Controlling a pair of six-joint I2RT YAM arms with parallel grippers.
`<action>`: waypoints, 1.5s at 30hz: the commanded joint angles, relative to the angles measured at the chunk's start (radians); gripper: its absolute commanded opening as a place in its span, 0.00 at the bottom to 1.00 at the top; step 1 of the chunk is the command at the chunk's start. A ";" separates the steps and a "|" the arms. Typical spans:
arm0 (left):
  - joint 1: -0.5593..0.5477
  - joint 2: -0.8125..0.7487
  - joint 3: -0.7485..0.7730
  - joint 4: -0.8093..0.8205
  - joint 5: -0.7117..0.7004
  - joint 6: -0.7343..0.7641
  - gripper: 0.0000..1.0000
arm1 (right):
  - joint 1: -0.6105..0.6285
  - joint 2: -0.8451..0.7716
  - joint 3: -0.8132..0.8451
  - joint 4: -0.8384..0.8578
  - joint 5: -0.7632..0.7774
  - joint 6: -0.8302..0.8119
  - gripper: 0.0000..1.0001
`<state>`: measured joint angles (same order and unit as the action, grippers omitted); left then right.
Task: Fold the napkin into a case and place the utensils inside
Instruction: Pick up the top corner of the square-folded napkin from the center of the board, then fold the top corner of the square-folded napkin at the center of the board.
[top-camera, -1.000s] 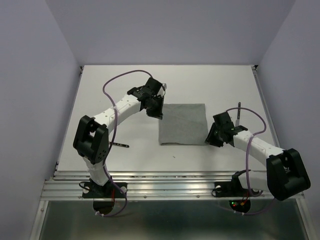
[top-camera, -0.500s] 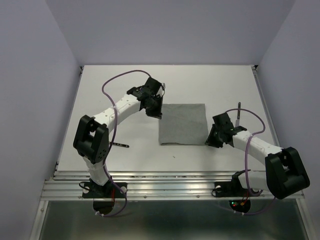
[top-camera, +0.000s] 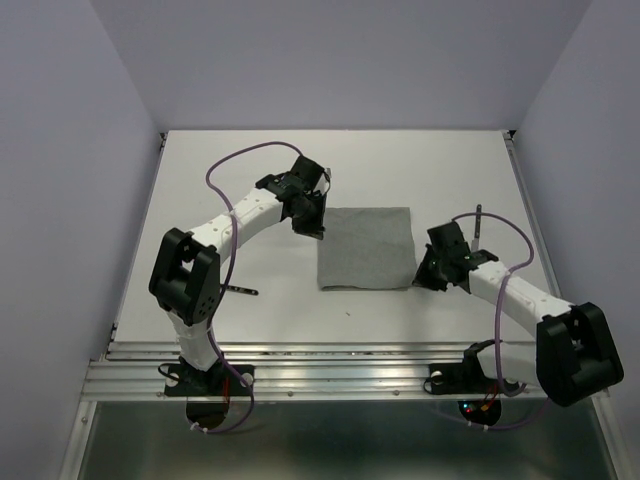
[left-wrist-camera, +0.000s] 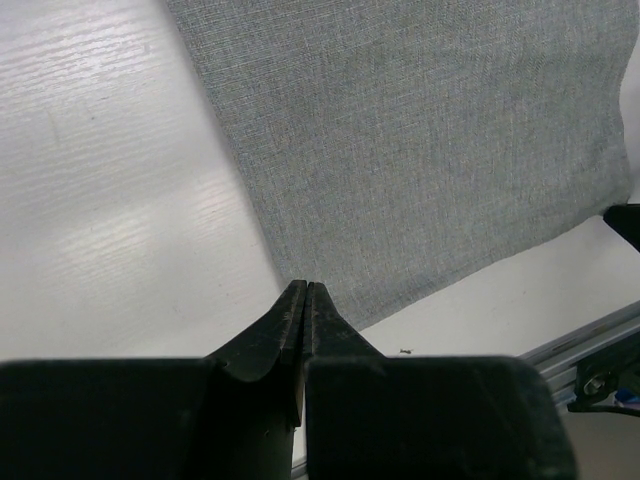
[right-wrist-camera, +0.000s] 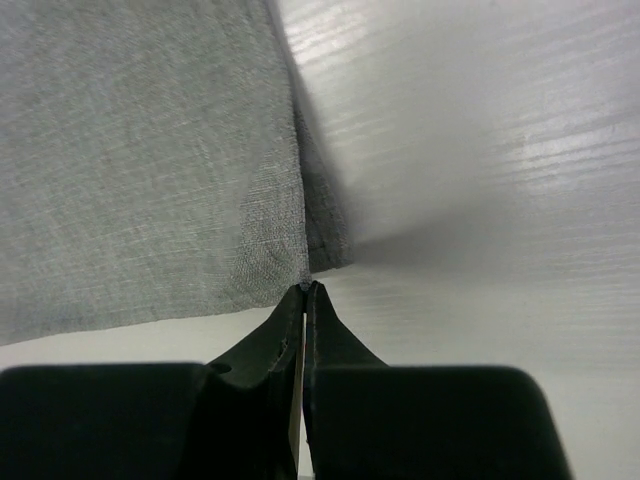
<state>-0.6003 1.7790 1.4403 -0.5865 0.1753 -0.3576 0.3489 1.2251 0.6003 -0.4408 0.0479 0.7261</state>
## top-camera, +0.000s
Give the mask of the black handled knife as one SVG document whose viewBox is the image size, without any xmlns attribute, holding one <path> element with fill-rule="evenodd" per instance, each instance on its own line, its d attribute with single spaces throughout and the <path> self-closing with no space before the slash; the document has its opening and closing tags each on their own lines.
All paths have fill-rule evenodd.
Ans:
<svg viewBox="0 0 640 480">
<path fill-rule="evenodd" d="M 480 245 L 481 236 L 481 222 L 482 222 L 483 207 L 481 204 L 476 205 L 475 220 L 474 220 L 474 235 L 471 242 L 471 250 L 478 251 Z"/>
</svg>

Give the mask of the grey cloth napkin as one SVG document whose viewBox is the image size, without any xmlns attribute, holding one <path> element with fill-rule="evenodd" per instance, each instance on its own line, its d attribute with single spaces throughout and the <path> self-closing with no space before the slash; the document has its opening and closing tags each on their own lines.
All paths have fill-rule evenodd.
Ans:
<svg viewBox="0 0 640 480">
<path fill-rule="evenodd" d="M 331 290 L 406 290 L 417 271 L 407 207 L 329 208 L 317 284 Z"/>
</svg>

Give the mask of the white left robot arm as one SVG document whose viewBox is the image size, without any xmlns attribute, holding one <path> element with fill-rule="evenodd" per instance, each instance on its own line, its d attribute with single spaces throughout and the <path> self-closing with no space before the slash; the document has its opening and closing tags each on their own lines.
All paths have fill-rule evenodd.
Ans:
<svg viewBox="0 0 640 480">
<path fill-rule="evenodd" d="M 262 231 L 289 220 L 294 233 L 324 237 L 330 173 L 299 156 L 290 170 L 269 174 L 227 212 L 189 231 L 173 228 L 161 241 L 149 291 L 168 313 L 190 366 L 188 382 L 199 393 L 215 392 L 223 371 L 211 345 L 212 317 L 222 296 L 221 265 Z"/>
</svg>

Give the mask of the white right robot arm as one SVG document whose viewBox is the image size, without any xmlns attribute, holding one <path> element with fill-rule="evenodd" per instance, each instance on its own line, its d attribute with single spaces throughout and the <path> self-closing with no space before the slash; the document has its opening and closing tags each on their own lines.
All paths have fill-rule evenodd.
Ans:
<svg viewBox="0 0 640 480">
<path fill-rule="evenodd" d="M 517 276 L 487 250 L 472 250 L 455 221 L 433 227 L 413 284 L 431 291 L 458 287 L 491 304 L 494 326 L 508 316 L 532 338 L 516 345 L 492 338 L 466 348 L 456 363 L 432 363 L 425 390 L 433 395 L 506 396 L 540 388 L 568 407 L 619 384 L 622 365 L 605 313 L 591 302 L 574 304 Z"/>
</svg>

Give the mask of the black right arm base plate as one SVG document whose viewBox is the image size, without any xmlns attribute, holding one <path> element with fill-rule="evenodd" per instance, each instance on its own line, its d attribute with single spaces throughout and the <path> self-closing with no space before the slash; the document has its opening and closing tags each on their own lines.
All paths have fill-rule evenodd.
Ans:
<svg viewBox="0 0 640 480">
<path fill-rule="evenodd" d="M 431 363 L 423 390 L 432 395 L 486 394 L 498 386 L 496 373 L 485 373 L 472 362 Z"/>
</svg>

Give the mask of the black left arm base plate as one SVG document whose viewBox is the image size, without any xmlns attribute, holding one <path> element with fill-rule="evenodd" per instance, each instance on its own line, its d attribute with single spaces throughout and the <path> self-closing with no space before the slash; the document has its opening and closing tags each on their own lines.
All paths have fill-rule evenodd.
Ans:
<svg viewBox="0 0 640 480">
<path fill-rule="evenodd" d="M 167 397 L 249 397 L 249 390 L 222 364 L 202 371 L 182 363 L 161 363 Z"/>
</svg>

